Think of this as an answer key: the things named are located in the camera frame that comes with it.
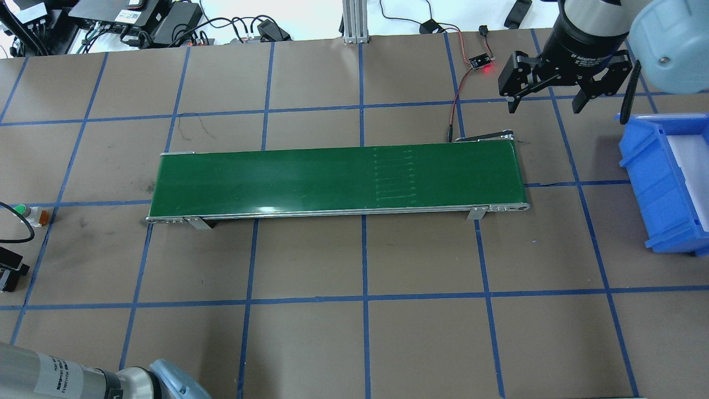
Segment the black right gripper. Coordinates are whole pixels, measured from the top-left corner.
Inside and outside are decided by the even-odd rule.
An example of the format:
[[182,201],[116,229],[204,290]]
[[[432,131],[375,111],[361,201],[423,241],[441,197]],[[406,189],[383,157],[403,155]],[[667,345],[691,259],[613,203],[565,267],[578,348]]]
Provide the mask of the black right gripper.
[[499,75],[498,91],[514,114],[527,95],[550,86],[577,86],[572,111],[580,114],[592,99],[617,94],[632,69],[630,54],[615,39],[588,44],[552,33],[538,56],[520,50],[511,54]]

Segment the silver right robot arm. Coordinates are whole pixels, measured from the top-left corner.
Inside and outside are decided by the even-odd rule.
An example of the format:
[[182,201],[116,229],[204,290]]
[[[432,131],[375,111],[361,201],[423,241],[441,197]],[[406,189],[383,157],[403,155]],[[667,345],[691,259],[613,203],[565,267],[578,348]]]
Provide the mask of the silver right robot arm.
[[529,94],[577,86],[577,114],[640,73],[665,93],[707,89],[706,1],[559,1],[558,8],[540,54],[512,53],[498,78],[510,113]]

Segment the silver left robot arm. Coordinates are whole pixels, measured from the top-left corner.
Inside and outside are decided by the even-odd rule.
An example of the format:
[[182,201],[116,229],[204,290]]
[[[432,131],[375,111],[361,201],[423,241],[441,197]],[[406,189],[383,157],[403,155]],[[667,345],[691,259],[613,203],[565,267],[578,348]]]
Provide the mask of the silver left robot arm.
[[210,398],[173,363],[116,373],[2,343],[2,398]]

